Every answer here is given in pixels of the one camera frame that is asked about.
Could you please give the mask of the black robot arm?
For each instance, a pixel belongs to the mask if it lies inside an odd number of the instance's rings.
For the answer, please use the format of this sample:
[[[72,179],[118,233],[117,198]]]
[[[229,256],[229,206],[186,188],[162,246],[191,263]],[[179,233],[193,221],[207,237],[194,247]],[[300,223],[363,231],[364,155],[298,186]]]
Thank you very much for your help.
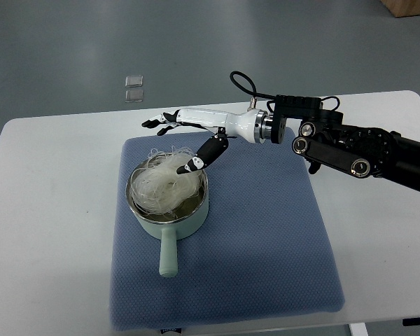
[[[323,99],[265,95],[268,115],[257,134],[280,144],[288,119],[300,121],[291,149],[315,174],[327,166],[357,179],[382,178],[420,192],[420,142],[378,127],[345,125],[337,108],[325,109]]]

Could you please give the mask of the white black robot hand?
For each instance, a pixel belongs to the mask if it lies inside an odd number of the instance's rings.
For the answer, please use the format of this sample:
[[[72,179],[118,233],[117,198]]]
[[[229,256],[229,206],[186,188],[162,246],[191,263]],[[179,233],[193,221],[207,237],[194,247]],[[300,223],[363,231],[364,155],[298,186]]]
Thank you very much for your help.
[[[207,168],[228,148],[230,138],[242,137],[252,144],[261,144],[271,137],[268,112],[250,108],[242,114],[215,111],[202,108],[180,108],[174,113],[161,113],[141,124],[165,135],[176,127],[195,127],[207,130],[213,135],[199,148],[195,156],[177,170],[177,174],[187,174]]]

